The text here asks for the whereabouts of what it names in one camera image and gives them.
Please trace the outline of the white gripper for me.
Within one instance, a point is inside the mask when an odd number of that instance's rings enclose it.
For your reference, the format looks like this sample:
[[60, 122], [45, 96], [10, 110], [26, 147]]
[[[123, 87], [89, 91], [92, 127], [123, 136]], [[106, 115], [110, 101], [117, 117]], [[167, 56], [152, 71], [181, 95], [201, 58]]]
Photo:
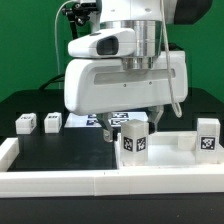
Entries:
[[187, 96], [185, 53], [162, 53], [151, 69], [126, 71], [119, 59], [74, 59], [66, 69], [64, 102], [76, 115], [97, 114], [106, 142], [117, 140], [111, 112], [149, 107], [149, 133], [158, 130], [164, 106]]

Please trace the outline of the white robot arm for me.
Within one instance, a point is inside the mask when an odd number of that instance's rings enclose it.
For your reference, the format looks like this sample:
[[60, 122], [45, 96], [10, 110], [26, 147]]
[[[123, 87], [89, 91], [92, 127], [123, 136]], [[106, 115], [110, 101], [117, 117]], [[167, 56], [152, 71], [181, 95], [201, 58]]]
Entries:
[[68, 44], [73, 60], [65, 72], [64, 102], [76, 115], [94, 114], [104, 139], [117, 133], [112, 112], [146, 108], [156, 124], [163, 107], [176, 115], [188, 93], [184, 51], [172, 51], [166, 26], [194, 24], [213, 0], [80, 0], [77, 12], [91, 16], [89, 35]]

